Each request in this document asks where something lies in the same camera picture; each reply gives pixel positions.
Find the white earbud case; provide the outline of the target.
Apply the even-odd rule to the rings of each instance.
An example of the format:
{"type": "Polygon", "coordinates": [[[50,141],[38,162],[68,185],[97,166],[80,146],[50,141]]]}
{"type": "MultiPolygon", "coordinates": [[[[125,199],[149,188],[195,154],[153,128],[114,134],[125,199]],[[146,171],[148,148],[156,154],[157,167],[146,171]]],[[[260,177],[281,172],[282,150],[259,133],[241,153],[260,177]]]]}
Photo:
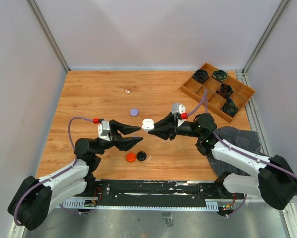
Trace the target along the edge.
{"type": "Polygon", "coordinates": [[[152,119],[144,119],[142,121],[142,130],[149,132],[151,130],[155,129],[154,121],[152,119]]]}

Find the orange earbud case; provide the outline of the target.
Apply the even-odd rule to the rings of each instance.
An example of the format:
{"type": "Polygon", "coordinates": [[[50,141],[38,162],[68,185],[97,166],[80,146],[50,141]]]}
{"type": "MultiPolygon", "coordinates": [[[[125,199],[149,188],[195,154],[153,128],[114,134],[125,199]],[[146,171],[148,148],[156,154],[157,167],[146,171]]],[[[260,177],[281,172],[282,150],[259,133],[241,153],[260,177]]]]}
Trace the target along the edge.
{"type": "Polygon", "coordinates": [[[136,160],[136,154],[133,152],[127,153],[125,159],[129,163],[134,162],[136,160]]]}

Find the black earbud case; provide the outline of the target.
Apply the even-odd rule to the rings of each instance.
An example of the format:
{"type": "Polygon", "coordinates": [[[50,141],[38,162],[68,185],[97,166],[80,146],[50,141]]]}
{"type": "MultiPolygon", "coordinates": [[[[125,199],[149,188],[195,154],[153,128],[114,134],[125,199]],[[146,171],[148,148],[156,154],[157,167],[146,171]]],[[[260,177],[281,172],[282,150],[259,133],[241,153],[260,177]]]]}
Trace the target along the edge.
{"type": "Polygon", "coordinates": [[[144,151],[139,151],[136,154],[136,159],[139,160],[139,161],[144,161],[146,158],[147,158],[147,155],[146,155],[146,153],[144,151]]]}

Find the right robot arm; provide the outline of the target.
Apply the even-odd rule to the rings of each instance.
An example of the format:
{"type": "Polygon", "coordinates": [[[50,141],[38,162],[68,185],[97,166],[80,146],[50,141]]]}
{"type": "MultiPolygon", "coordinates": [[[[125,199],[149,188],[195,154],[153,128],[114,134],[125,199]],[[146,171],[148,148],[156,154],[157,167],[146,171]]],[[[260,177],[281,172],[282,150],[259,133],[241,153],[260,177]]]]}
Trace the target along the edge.
{"type": "Polygon", "coordinates": [[[220,139],[209,113],[197,115],[192,122],[187,121],[187,117],[187,113],[169,113],[157,123],[144,124],[143,129],[164,140],[173,140],[178,135],[195,137],[195,146],[202,155],[246,172],[246,175],[223,172],[214,187],[219,198],[242,193],[262,198],[271,207],[283,210],[297,196],[297,176],[283,157],[255,154],[220,139]]]}

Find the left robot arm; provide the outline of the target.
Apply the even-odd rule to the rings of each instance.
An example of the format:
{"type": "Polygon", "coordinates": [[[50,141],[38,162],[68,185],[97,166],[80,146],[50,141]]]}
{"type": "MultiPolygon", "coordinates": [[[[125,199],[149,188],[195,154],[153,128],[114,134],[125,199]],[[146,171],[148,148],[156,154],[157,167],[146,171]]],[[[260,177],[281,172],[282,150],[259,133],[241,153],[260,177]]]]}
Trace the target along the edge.
{"type": "Polygon", "coordinates": [[[32,231],[67,199],[77,194],[93,195],[96,184],[89,179],[93,179],[93,172],[100,164],[100,155],[112,147],[128,151],[142,141],[141,137],[131,136],[141,130],[139,126],[99,118],[84,120],[97,125],[98,137],[71,141],[74,150],[72,162],[46,176],[28,176],[23,180],[7,209],[16,225],[32,231]]]}

